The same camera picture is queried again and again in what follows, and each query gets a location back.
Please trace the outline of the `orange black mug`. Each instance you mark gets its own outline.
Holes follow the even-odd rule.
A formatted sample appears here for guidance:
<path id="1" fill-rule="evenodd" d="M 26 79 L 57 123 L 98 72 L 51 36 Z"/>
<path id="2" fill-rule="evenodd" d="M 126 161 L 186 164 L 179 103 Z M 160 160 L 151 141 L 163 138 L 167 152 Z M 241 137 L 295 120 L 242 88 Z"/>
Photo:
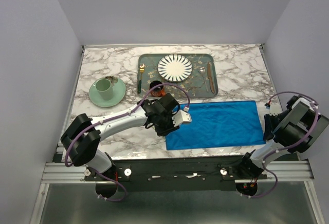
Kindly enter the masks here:
<path id="1" fill-rule="evenodd" d="M 162 82 L 160 81 L 152 81 L 150 83 L 150 89 L 153 89 L 151 91 L 151 95 L 154 97 L 163 97 L 166 93 L 165 93 L 165 87 L 164 86 L 159 86 L 160 84 L 162 84 Z"/>

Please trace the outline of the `silver spoon on tray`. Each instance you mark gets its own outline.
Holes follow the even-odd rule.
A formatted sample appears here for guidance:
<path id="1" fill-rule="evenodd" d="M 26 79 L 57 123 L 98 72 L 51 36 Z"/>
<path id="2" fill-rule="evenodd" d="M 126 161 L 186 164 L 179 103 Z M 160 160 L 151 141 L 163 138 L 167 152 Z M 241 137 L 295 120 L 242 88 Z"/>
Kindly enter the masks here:
<path id="1" fill-rule="evenodd" d="M 203 78 L 206 91 L 209 92 L 209 88 L 208 88 L 208 85 L 207 85 L 207 82 L 206 82 L 206 78 L 205 78 L 205 74 L 206 74 L 205 67 L 204 66 L 199 67 L 198 71 L 199 71 L 199 73 L 201 74 L 201 76 Z"/>

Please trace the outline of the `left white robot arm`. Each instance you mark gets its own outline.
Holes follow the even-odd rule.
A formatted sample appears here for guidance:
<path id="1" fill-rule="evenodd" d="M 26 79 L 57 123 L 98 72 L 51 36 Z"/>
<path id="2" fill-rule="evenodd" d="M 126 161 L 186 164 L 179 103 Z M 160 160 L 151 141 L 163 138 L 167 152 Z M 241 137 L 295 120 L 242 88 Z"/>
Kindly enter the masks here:
<path id="1" fill-rule="evenodd" d="M 114 174 L 111 157 L 98 149 L 101 141 L 124 130 L 143 126 L 155 127 L 158 136 L 166 136 L 179 129 L 173 123 L 173 116 L 180 110 L 180 104 L 166 94 L 156 100 L 141 100 L 137 105 L 114 115 L 90 118 L 83 113 L 75 117 L 61 137 L 66 149 L 66 167 L 87 165 L 96 171 L 102 180 L 109 180 Z"/>

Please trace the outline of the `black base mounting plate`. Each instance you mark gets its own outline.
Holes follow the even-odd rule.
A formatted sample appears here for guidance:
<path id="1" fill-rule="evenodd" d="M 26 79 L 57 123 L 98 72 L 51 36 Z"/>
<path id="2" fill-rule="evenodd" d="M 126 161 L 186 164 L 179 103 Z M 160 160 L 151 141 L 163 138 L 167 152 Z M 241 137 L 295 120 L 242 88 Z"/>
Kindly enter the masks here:
<path id="1" fill-rule="evenodd" d="M 266 179 L 252 174 L 241 156 L 116 160 L 106 176 L 117 179 L 130 192 L 235 191 L 239 180 Z"/>

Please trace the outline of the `blue cloth napkin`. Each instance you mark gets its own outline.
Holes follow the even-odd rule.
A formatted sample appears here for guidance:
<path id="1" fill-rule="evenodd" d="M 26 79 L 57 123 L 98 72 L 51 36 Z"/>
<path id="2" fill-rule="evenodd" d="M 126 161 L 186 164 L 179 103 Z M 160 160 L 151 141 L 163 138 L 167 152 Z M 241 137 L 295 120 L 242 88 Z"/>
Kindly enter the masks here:
<path id="1" fill-rule="evenodd" d="M 166 136 L 167 150 L 265 144 L 255 101 L 190 104 L 192 122 Z"/>

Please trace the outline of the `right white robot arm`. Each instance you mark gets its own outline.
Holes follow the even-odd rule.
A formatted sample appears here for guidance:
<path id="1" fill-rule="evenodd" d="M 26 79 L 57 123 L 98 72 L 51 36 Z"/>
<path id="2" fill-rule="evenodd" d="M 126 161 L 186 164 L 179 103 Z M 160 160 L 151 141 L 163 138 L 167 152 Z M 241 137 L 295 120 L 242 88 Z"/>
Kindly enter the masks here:
<path id="1" fill-rule="evenodd" d="M 284 112 L 266 114 L 264 121 L 266 144 L 241 159 L 236 166 L 241 178 L 257 178 L 264 167 L 281 156 L 307 151 L 328 127 L 328 117 L 320 114 L 318 103 L 304 95 L 294 95 Z"/>

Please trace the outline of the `green saucer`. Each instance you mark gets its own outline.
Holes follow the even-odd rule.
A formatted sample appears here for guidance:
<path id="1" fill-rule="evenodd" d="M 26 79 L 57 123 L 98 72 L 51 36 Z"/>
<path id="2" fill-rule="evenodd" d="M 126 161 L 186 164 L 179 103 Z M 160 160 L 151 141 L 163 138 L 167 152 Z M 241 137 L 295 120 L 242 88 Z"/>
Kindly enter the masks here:
<path id="1" fill-rule="evenodd" d="M 125 96 L 126 85 L 125 83 L 118 77 L 115 76 L 106 76 L 103 77 L 109 79 L 113 86 L 113 97 L 110 100 L 103 100 L 101 96 L 98 94 L 95 88 L 96 80 L 89 89 L 89 99 L 91 102 L 102 108 L 108 108 L 117 105 Z"/>

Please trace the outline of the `white blue striped plate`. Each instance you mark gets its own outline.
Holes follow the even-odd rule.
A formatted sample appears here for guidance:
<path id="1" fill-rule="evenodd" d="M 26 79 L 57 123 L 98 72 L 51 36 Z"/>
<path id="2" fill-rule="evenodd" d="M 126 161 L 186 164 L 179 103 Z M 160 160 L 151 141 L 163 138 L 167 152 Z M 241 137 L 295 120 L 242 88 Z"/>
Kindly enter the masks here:
<path id="1" fill-rule="evenodd" d="M 160 76 L 168 82 L 185 81 L 192 73 L 191 61 L 181 54 L 169 54 L 162 57 L 157 65 Z"/>

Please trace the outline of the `green cup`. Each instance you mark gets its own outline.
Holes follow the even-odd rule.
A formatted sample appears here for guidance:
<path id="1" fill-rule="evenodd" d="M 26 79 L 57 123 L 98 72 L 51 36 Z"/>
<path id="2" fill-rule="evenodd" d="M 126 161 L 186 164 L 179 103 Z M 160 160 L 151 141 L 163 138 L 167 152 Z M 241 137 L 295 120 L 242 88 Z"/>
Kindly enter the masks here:
<path id="1" fill-rule="evenodd" d="M 109 79 L 99 79 L 95 84 L 95 88 L 103 100 L 110 100 L 113 97 L 113 86 Z"/>

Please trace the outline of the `green floral serving tray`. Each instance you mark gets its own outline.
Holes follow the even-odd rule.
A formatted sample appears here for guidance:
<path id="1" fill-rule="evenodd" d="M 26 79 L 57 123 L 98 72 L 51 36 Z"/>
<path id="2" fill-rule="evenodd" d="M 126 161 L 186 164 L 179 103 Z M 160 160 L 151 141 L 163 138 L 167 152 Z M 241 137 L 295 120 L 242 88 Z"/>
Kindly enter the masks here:
<path id="1" fill-rule="evenodd" d="M 183 88 L 190 98 L 213 98 L 218 94 L 214 59 L 202 53 L 143 54 L 138 59 L 137 95 L 142 97 L 151 83 L 172 83 Z"/>

